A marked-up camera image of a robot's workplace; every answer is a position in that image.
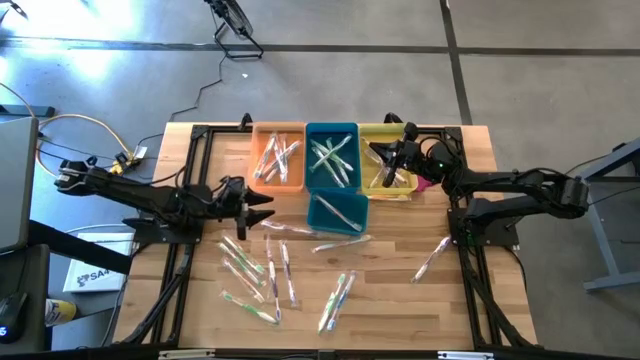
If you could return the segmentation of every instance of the yellow container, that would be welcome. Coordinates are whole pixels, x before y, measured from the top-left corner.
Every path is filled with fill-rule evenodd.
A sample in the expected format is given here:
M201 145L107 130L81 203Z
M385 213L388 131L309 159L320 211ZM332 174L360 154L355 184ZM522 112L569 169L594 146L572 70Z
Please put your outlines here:
M404 170L398 170L405 179L407 185L399 187L382 186L381 177L373 187L369 187L373 179L380 171L380 166L371 160L364 152L369 148L362 138L370 142L391 143L402 138L405 124L361 124L358 125L360 132L360 168L362 172L362 193L364 195L408 195L418 187L418 177Z

